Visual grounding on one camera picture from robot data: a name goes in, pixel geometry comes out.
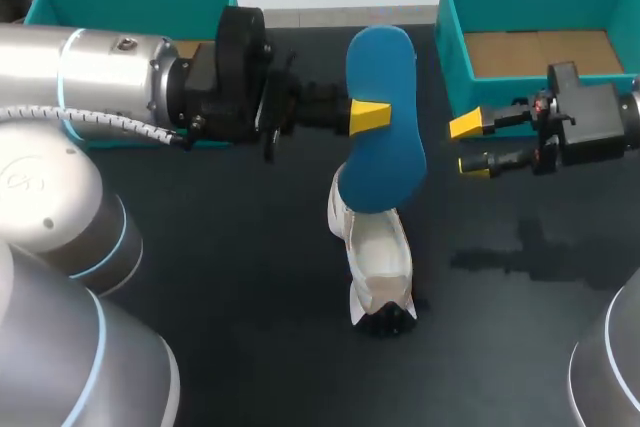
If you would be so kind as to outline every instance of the shoe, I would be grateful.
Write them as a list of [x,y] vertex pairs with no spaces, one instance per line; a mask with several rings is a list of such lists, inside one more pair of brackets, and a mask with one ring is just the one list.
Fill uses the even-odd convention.
[[373,333],[409,330],[418,318],[411,297],[411,251],[395,209],[361,214],[349,209],[338,192],[336,172],[327,218],[329,229],[344,240],[353,281],[349,293],[351,322]]

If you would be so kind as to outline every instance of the teal box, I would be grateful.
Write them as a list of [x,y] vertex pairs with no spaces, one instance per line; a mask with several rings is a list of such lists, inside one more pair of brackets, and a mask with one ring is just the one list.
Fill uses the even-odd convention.
[[[440,0],[435,36],[453,115],[478,105],[505,106],[547,87],[546,77],[476,78],[464,34],[604,30],[624,70],[618,75],[585,75],[586,85],[613,82],[621,93],[640,74],[640,0]],[[502,135],[533,135],[528,126]]]
[[[173,40],[214,39],[227,5],[237,0],[34,0],[25,24],[162,35]],[[206,142],[198,145],[224,146]],[[90,147],[148,144],[90,142]]]

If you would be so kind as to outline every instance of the black table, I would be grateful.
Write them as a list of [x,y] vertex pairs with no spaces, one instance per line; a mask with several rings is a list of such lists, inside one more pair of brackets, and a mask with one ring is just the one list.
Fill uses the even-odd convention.
[[[327,82],[357,30],[272,34],[303,79]],[[513,142],[447,141],[433,29],[407,31],[429,168],[401,211],[423,306],[409,335],[350,325],[344,246],[326,225],[347,140],[299,129],[275,166],[251,147],[92,154],[144,233],[144,265],[112,300],[172,346],[179,427],[574,425],[573,346],[640,261],[640,169],[458,175],[463,150]]]

